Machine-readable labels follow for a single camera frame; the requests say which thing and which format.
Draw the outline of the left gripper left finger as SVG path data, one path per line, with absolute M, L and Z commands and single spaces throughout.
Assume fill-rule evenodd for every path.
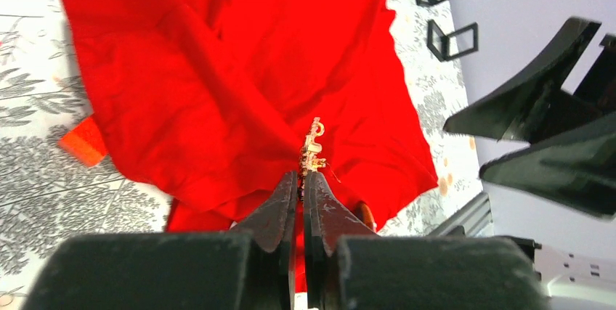
M 24 309 L 292 309 L 298 178 L 225 232 L 87 234 L 52 254 Z

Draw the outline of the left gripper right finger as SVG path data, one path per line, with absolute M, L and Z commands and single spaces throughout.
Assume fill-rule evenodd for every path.
M 382 237 L 304 178 L 307 303 L 316 309 L 547 309 L 538 273 L 508 237 Z

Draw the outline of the gold orange ornate brooch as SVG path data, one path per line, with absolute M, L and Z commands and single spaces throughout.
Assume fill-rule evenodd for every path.
M 302 179 L 305 179 L 310 171 L 318 171 L 326 167 L 326 159 L 319 157 L 319 154 L 323 151 L 323 146 L 317 143 L 317 138 L 324 133 L 325 127 L 320 121 L 320 117 L 315 117 L 301 148 L 299 169 Z

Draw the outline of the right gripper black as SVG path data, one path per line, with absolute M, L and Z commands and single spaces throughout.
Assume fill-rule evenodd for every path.
M 575 92 L 562 90 L 599 27 L 567 19 L 526 67 L 445 121 L 450 134 L 534 144 L 482 165 L 481 180 L 615 218 L 614 34 Z

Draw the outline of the red shirt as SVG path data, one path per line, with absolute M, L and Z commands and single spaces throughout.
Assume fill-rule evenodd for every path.
M 115 167 L 174 198 L 170 232 L 229 229 L 299 167 L 382 227 L 438 176 L 386 0 L 62 0 Z

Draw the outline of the round orange white brooch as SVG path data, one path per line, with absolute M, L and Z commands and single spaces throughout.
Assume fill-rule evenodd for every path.
M 353 213 L 367 228 L 369 228 L 372 232 L 376 232 L 377 223 L 370 207 L 365 202 L 358 202 L 353 210 Z

